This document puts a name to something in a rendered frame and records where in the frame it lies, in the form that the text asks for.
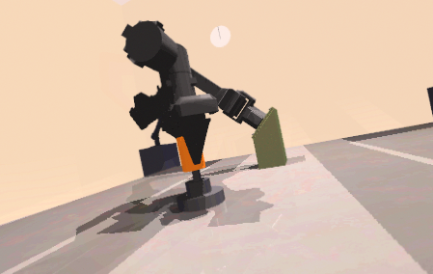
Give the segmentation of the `orange knob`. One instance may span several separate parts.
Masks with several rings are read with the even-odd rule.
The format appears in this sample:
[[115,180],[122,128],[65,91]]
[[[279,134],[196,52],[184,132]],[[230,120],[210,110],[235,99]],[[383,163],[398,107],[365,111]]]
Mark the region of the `orange knob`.
[[198,165],[193,164],[193,161],[191,159],[191,156],[189,154],[189,151],[187,149],[187,146],[185,144],[183,136],[176,138],[176,142],[177,142],[177,147],[178,147],[178,151],[179,151],[179,156],[180,156],[180,161],[181,161],[183,173],[184,172],[192,172],[192,171],[196,171],[196,170],[200,170],[202,168],[205,168],[203,155],[202,155],[202,160],[201,160],[200,164],[198,164]]

